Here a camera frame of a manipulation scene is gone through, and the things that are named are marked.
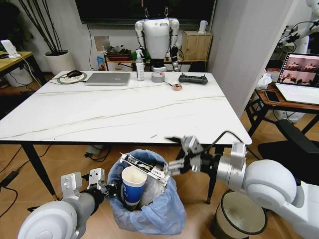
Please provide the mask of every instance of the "laptop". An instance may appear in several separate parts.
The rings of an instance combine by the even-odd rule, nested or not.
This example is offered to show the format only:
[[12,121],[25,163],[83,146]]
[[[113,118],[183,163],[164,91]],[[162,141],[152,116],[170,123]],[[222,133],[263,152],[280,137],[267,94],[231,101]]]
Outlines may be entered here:
[[85,82],[87,86],[127,86],[130,73],[93,73]]
[[319,105],[319,55],[286,55],[276,87],[286,101]]

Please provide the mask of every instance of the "wooden cabinet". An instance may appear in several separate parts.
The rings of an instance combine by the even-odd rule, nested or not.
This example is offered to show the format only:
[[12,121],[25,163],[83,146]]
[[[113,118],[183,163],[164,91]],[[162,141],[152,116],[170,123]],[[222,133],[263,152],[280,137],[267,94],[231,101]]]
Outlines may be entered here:
[[212,38],[209,32],[184,31],[181,47],[184,61],[207,61]]

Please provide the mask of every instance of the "television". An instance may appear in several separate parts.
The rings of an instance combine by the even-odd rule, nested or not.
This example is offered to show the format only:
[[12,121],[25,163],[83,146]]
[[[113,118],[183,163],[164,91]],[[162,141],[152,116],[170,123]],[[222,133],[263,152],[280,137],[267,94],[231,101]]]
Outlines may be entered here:
[[[75,0],[82,23],[131,25],[145,19],[141,0]],[[215,0],[168,0],[168,17],[180,25],[210,23]]]

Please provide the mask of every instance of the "paper cup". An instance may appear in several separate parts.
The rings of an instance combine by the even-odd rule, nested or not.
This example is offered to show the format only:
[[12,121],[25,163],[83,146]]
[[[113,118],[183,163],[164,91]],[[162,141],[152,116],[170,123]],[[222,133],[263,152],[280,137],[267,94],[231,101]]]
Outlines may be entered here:
[[123,196],[130,208],[139,203],[147,177],[147,174],[132,166],[123,170]]

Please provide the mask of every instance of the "laptop screen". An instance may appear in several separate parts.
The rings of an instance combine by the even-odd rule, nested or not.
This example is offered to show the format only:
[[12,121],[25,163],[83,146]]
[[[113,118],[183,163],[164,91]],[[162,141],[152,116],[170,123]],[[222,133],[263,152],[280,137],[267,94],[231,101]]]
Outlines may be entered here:
[[288,53],[277,82],[319,88],[319,55]]

